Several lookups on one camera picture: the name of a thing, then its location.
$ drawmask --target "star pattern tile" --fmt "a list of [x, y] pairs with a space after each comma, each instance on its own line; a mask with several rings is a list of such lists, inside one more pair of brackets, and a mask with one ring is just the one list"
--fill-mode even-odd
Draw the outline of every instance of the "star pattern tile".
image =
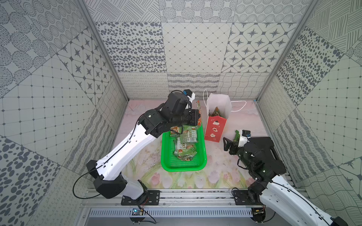
[[270, 73], [296, 23], [233, 23], [222, 65], [227, 73]]
[[97, 105], [111, 73], [88, 29], [77, 35], [57, 55], [92, 103]]

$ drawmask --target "patterned wall panel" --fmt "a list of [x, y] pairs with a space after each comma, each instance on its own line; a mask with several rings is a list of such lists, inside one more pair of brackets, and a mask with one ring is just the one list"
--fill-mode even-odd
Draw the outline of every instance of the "patterned wall panel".
[[237, 0], [160, 0], [161, 22], [232, 22]]
[[[76, 199], [72, 191], [78, 177], [78, 174], [62, 167], [27, 225], [73, 225], [81, 203], [81, 199]], [[74, 192], [82, 197], [93, 186], [90, 180], [81, 178]]]
[[94, 105], [97, 105], [111, 77], [98, 47], [86, 28], [57, 52], [63, 65]]
[[129, 98], [167, 98], [167, 73], [118, 73]]
[[85, 173], [89, 160], [98, 160], [109, 152], [114, 135], [102, 113], [95, 109], [63, 166], [80, 175]]
[[233, 23], [222, 72], [271, 72], [296, 25]]
[[96, 23], [117, 72], [166, 72], [160, 23]]
[[255, 99], [268, 76], [269, 73], [221, 73], [217, 91], [232, 99]]
[[1, 221], [26, 225], [57, 176], [60, 165], [1, 136]]
[[332, 217], [340, 216], [348, 225], [361, 225], [362, 201], [335, 167], [298, 183], [311, 201]]
[[357, 193], [357, 196], [362, 200], [362, 157], [343, 163], [338, 168]]
[[259, 105], [272, 133], [295, 109], [295, 105], [277, 78], [271, 80]]
[[17, 1], [0, 5], [0, 96], [53, 55], [44, 36]]
[[86, 0], [95, 22], [160, 22], [158, 0]]
[[167, 72], [220, 73], [231, 23], [162, 23]]
[[202, 99], [203, 91], [216, 93], [220, 74], [216, 73], [168, 73], [169, 92], [173, 90], [192, 90], [196, 98]]
[[343, 56], [298, 106], [338, 165], [362, 156], [361, 69]]
[[62, 164], [94, 105], [55, 55], [0, 100], [0, 134]]
[[321, 0], [307, 26], [346, 53], [362, 35], [360, 0]]
[[274, 137], [296, 182], [336, 166], [297, 109], [277, 128]]
[[343, 53], [306, 27], [277, 72], [277, 77], [295, 105], [341, 59]]
[[238, 0], [235, 22], [298, 23], [310, 0]]
[[55, 52], [86, 27], [74, 0], [19, 2]]

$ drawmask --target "metal mounting plate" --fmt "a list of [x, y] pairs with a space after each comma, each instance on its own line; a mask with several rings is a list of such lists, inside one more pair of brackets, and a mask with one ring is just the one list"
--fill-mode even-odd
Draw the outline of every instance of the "metal mounting plate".
[[234, 190], [233, 193], [235, 194], [234, 200], [235, 205], [263, 205], [261, 202], [259, 203], [252, 203], [248, 199], [248, 190]]
[[[148, 190], [147, 197], [148, 200], [145, 205], [157, 206], [160, 201], [160, 190]], [[128, 196], [123, 196], [121, 205], [122, 206], [134, 205], [134, 201]]]

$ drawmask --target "snack package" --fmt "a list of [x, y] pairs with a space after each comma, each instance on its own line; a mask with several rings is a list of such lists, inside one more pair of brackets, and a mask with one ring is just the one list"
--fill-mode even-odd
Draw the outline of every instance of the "snack package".
[[179, 137], [180, 134], [177, 134], [174, 131], [181, 133], [182, 129], [183, 129], [182, 127], [178, 127], [178, 126], [171, 127], [170, 137]]
[[173, 154], [182, 161], [191, 161], [197, 154], [193, 143], [183, 144], [179, 137], [176, 140], [175, 146]]
[[197, 127], [184, 125], [184, 130], [180, 135], [181, 143], [197, 142]]

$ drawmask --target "pink table surface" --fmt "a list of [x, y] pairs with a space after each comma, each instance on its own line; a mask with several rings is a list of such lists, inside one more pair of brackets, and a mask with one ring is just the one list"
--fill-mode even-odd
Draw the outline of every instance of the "pink table surface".
[[[133, 129], [137, 118], [147, 110], [155, 108], [165, 101], [131, 100], [128, 103], [121, 127], [113, 147], [117, 146]], [[203, 101], [202, 124], [205, 132], [207, 112]], [[244, 102], [232, 103], [238, 110]], [[235, 137], [235, 130], [250, 130], [252, 136], [268, 136], [253, 101], [247, 101], [245, 107], [232, 112], [224, 128], [223, 136]], [[148, 188], [247, 188], [254, 180], [247, 170], [236, 165], [238, 157], [223, 150], [223, 141], [219, 143], [205, 141], [207, 165], [200, 171], [167, 172], [161, 166], [162, 136], [143, 148], [122, 170], [128, 178], [141, 179]]]

